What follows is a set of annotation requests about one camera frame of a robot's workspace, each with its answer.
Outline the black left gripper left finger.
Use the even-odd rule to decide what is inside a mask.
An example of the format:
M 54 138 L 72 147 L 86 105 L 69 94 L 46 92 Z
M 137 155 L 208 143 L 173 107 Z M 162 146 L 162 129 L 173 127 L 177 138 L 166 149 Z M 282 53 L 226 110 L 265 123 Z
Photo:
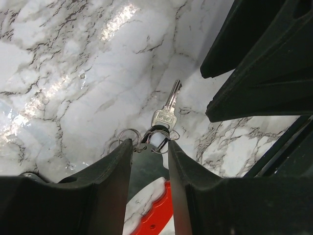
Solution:
M 132 152 L 132 141 L 125 140 L 109 155 L 58 183 L 1 177 L 1 234 L 122 234 Z

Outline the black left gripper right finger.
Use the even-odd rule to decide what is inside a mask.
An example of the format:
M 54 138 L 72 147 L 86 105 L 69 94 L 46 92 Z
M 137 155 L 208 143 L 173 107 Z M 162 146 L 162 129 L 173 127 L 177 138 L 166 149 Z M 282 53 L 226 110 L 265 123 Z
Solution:
M 168 144 L 178 235 L 310 235 L 312 177 L 222 178 Z

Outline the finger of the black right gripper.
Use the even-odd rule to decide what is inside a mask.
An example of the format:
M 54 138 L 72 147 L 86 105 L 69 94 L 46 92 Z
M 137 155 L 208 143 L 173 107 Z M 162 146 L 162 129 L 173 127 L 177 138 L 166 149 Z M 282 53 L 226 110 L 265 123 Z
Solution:
M 279 13 L 284 0 L 236 0 L 201 65 L 203 78 L 235 69 Z
M 207 106 L 211 122 L 313 112 L 313 3 L 285 0 Z

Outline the silver key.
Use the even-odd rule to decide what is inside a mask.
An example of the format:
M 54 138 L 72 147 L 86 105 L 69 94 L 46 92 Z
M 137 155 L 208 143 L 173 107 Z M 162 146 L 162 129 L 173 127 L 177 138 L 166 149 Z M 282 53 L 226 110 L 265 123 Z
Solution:
M 163 108 L 154 112 L 151 123 L 152 126 L 157 124 L 164 125 L 168 128 L 169 132 L 174 129 L 177 122 L 177 117 L 175 115 L 176 99 L 181 88 L 181 81 L 176 80 Z

